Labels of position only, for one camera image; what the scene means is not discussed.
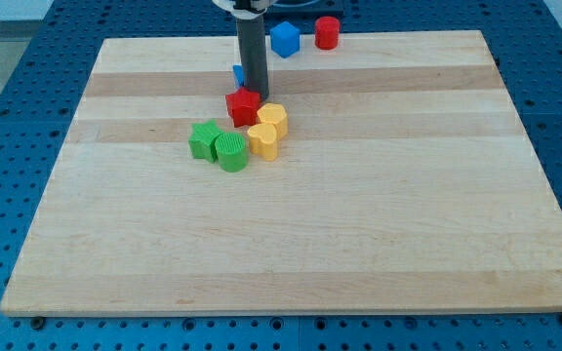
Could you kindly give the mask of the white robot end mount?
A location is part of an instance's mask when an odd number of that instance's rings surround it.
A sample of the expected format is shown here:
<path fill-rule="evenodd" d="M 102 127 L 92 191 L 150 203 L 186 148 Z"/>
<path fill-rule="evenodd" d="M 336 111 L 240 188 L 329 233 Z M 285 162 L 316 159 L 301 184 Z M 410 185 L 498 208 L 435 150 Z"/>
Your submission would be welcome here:
<path fill-rule="evenodd" d="M 254 20 L 278 0 L 212 0 L 212 2 L 238 20 Z"/>

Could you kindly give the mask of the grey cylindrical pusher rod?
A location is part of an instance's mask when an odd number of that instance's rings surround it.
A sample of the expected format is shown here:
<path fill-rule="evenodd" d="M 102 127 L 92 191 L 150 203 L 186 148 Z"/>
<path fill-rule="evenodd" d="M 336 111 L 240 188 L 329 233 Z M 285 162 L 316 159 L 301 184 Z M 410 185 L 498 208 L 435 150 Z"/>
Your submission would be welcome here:
<path fill-rule="evenodd" d="M 261 100 L 266 100 L 269 84 L 263 17 L 237 19 L 236 29 L 244 87 L 258 93 Z"/>

